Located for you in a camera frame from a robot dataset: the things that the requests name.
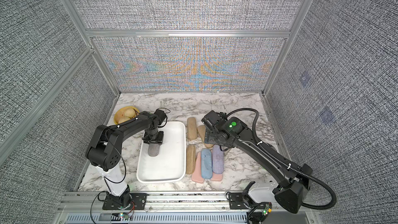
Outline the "tan glasses case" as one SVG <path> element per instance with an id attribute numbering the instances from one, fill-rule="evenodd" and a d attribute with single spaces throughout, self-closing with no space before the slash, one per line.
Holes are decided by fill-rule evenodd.
<path id="1" fill-rule="evenodd" d="M 202 140 L 203 145 L 205 146 L 205 148 L 210 149 L 212 148 L 214 145 L 213 144 L 206 144 L 205 143 L 205 134 L 206 134 L 206 127 L 204 125 L 200 125 L 198 126 L 198 134 Z"/>
<path id="2" fill-rule="evenodd" d="M 189 117 L 187 119 L 187 138 L 189 140 L 195 140 L 198 136 L 197 120 L 195 117 Z"/>
<path id="3" fill-rule="evenodd" d="M 196 162 L 196 147 L 195 145 L 188 145 L 186 149 L 186 174 L 191 175 L 195 170 Z"/>

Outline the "blue glasses case front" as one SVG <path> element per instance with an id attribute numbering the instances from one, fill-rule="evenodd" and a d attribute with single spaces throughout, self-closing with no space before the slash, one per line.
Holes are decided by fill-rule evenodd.
<path id="1" fill-rule="evenodd" d="M 201 151 L 201 175 L 204 179 L 212 178 L 212 154 L 209 149 Z"/>

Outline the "grey fabric glasses case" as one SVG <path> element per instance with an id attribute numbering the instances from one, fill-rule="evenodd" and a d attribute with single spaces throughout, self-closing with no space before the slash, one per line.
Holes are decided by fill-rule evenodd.
<path id="1" fill-rule="evenodd" d="M 151 143 L 148 145 L 148 156 L 150 157 L 156 157 L 159 154 L 160 151 L 160 144 L 157 143 Z"/>

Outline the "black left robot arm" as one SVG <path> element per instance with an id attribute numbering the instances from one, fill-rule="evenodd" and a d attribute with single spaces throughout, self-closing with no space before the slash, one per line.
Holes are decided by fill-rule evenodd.
<path id="1" fill-rule="evenodd" d="M 165 127 L 166 123 L 166 113 L 157 109 L 154 113 L 143 111 L 123 123 L 100 125 L 95 129 L 86 150 L 86 158 L 101 173 L 109 196 L 121 205 L 126 206 L 130 202 L 130 188 L 119 166 L 119 162 L 124 160 L 123 142 L 144 131 L 143 142 L 158 151 L 164 139 L 164 132 L 159 129 Z"/>

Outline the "tan glasses case front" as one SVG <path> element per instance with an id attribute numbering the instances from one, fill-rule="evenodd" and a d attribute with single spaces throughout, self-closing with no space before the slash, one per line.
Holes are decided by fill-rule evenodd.
<path id="1" fill-rule="evenodd" d="M 195 170 L 196 162 L 196 147 L 195 145 L 188 145 L 186 149 L 186 174 L 191 175 Z"/>

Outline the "purple fabric glasses case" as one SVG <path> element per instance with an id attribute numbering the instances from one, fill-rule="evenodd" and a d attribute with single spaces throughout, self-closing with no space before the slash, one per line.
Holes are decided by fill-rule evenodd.
<path id="1" fill-rule="evenodd" d="M 212 148 L 212 171 L 215 174 L 224 172 L 224 154 L 219 145 L 214 145 Z"/>

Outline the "tan glasses case back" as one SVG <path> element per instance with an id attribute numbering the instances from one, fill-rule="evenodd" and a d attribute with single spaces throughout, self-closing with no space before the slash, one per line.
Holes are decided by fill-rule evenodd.
<path id="1" fill-rule="evenodd" d="M 195 117 L 189 117 L 187 119 L 187 138 L 189 140 L 195 140 L 198 136 L 197 120 Z"/>

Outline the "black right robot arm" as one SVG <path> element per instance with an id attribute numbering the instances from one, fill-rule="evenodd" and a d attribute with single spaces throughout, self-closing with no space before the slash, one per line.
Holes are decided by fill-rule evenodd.
<path id="1" fill-rule="evenodd" d="M 202 123 L 210 134 L 210 140 L 219 146 L 238 148 L 252 157 L 259 165 L 265 168 L 277 181 L 278 186 L 273 189 L 275 200 L 290 213 L 296 214 L 303 206 L 310 190 L 313 170 L 307 164 L 302 166 L 285 158 L 270 145 L 262 142 L 256 135 L 256 123 L 259 112 L 252 108 L 240 108 L 240 111 L 250 111 L 256 114 L 252 128 L 236 117 L 228 118 L 228 114 L 210 111 L 202 118 Z"/>

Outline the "pink glasses case left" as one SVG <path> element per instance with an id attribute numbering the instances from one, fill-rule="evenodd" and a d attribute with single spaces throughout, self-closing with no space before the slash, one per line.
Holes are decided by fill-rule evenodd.
<path id="1" fill-rule="evenodd" d="M 198 152 L 196 161 L 195 161 L 195 168 L 191 176 L 191 180 L 195 183 L 203 184 L 204 178 L 202 177 L 202 170 L 201 170 L 201 152 Z"/>

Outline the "pink glasses case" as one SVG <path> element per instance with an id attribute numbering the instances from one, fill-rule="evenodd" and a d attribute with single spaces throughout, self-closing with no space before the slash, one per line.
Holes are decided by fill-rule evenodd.
<path id="1" fill-rule="evenodd" d="M 220 182 L 223 179 L 223 175 L 222 174 L 216 174 L 216 173 L 212 173 L 212 177 L 210 179 L 210 181 L 216 181 L 216 182 Z"/>
<path id="2" fill-rule="evenodd" d="M 202 177 L 202 170 L 201 170 L 201 152 L 198 152 L 196 161 L 195 161 L 195 168 L 191 176 L 191 180 L 195 183 L 203 184 L 204 178 Z"/>

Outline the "steamed bun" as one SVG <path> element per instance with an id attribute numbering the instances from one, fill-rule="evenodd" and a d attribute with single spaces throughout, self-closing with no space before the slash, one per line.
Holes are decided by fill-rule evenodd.
<path id="1" fill-rule="evenodd" d="M 123 115 L 124 115 L 125 117 L 134 118 L 134 117 L 137 115 L 137 113 L 136 113 L 136 110 L 135 110 L 134 108 L 128 108 L 128 109 L 123 113 Z"/>
<path id="2" fill-rule="evenodd" d="M 129 120 L 131 120 L 131 118 L 122 116 L 122 117 L 118 120 L 118 123 L 119 123 L 119 124 L 122 124 L 122 123 L 124 123 L 124 122 L 126 122 L 126 121 L 129 121 Z"/>

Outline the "pink glasses case right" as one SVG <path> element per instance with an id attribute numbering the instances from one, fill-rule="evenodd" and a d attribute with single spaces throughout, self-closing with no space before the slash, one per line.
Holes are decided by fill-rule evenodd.
<path id="1" fill-rule="evenodd" d="M 216 173 L 212 173 L 212 177 L 210 179 L 210 181 L 216 181 L 216 182 L 220 182 L 223 179 L 223 175 L 222 174 L 216 174 Z"/>

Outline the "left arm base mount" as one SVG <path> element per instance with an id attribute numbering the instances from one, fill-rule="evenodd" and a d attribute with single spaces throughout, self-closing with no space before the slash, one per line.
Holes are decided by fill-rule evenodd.
<path id="1" fill-rule="evenodd" d="M 120 197 L 116 197 L 107 193 L 102 210 L 144 210 L 147 202 L 147 196 L 148 195 L 146 193 L 129 193 Z"/>

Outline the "yellow bamboo steamer basket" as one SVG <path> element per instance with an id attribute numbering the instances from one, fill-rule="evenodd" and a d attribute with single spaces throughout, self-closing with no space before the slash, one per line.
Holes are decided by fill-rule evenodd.
<path id="1" fill-rule="evenodd" d="M 114 115 L 114 123 L 120 124 L 132 118 L 135 118 L 140 111 L 133 106 L 126 106 L 119 109 Z"/>

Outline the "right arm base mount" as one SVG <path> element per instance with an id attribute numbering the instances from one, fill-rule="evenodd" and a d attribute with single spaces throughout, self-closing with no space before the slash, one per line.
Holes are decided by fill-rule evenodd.
<path id="1" fill-rule="evenodd" d="M 259 205 L 265 207 L 273 200 L 272 190 L 276 186 L 273 181 L 268 183 L 251 181 L 243 191 L 227 192 L 226 198 L 230 209 L 252 209 Z"/>

